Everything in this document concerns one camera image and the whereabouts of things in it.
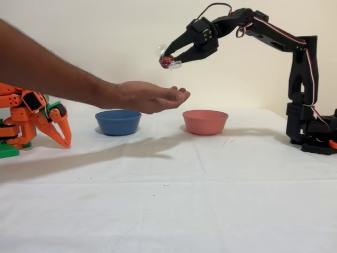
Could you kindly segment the person's bare hand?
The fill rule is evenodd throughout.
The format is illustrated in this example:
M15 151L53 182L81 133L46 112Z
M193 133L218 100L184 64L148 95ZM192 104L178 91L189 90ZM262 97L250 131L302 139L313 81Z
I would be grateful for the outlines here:
M160 87L149 82L130 81L117 86L117 107L153 114L164 110L176 109L189 97L185 88L173 86Z

